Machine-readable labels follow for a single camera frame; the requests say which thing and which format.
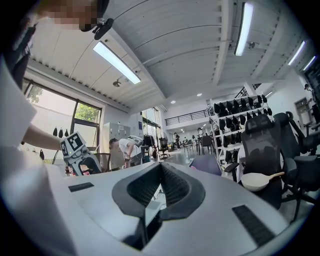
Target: office chair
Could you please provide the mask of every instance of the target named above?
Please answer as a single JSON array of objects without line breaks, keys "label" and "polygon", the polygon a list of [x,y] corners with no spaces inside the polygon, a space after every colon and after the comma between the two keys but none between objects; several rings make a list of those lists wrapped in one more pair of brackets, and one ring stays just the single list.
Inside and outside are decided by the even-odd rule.
[{"label": "office chair", "polygon": [[281,153],[286,169],[290,170],[290,173],[285,175],[284,189],[289,189],[292,195],[288,195],[282,201],[296,200],[296,208],[292,220],[294,221],[297,218],[301,200],[312,204],[317,201],[306,195],[305,192],[317,191],[320,188],[320,158],[316,155],[300,156],[301,147],[297,143],[291,128],[291,118],[287,113],[278,113],[273,117],[281,127]]},{"label": "office chair", "polygon": [[289,118],[289,123],[297,133],[297,138],[299,142],[300,152],[302,154],[306,154],[310,152],[311,156],[314,156],[317,151],[317,146],[320,145],[320,131],[313,132],[309,134],[309,125],[305,126],[307,128],[307,136],[303,134],[303,132],[299,129],[296,122],[294,121],[294,115],[287,111],[285,112]]},{"label": "office chair", "polygon": [[[245,131],[241,134],[245,151],[243,174],[261,173],[272,175],[281,172],[280,164],[280,125],[271,122],[266,114],[260,114],[245,123]],[[225,168],[232,173],[233,181],[237,182],[235,162]],[[266,188],[255,194],[276,209],[281,206],[282,183],[280,178],[272,179]]]}]

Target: white bowl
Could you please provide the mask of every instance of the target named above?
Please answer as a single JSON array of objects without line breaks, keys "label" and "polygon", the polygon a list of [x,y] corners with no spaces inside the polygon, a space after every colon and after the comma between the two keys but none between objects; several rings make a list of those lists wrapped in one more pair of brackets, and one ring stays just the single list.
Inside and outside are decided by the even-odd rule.
[{"label": "white bowl", "polygon": [[247,173],[241,177],[242,185],[249,191],[257,192],[263,190],[269,183],[268,176],[261,173]]}]

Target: white wall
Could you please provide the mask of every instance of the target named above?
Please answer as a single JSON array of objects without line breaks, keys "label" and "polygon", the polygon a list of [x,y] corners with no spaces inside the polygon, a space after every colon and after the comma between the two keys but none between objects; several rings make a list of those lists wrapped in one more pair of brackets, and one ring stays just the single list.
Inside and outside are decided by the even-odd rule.
[{"label": "white wall", "polygon": [[269,89],[273,93],[267,98],[272,115],[290,111],[293,113],[294,119],[299,120],[295,102],[306,97],[305,83],[304,78],[298,75],[294,69],[287,74],[284,81],[275,83]]}]

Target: frying pan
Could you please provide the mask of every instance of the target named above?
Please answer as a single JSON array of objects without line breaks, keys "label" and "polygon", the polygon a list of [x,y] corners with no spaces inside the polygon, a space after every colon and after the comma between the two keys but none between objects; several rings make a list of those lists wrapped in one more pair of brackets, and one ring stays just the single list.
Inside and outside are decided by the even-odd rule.
[{"label": "frying pan", "polygon": [[241,177],[242,185],[249,191],[256,192],[264,189],[269,181],[274,177],[284,175],[285,173],[279,172],[272,174],[270,176],[264,175],[262,173],[247,173]]}]

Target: ceiling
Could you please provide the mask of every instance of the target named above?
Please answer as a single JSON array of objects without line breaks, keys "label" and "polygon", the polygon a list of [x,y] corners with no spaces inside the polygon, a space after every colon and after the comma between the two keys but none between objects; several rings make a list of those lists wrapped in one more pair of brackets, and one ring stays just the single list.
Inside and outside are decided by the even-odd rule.
[{"label": "ceiling", "polygon": [[[234,94],[244,82],[283,79],[302,40],[306,46],[291,65],[298,70],[315,54],[313,43],[280,0],[255,0],[242,56],[235,56],[242,0],[110,0],[105,18],[114,24],[102,41],[133,70],[133,85],[93,51],[91,32],[66,30],[41,21],[32,58],[48,69],[130,110],[141,111],[185,99]],[[121,87],[114,87],[119,79]]]}]

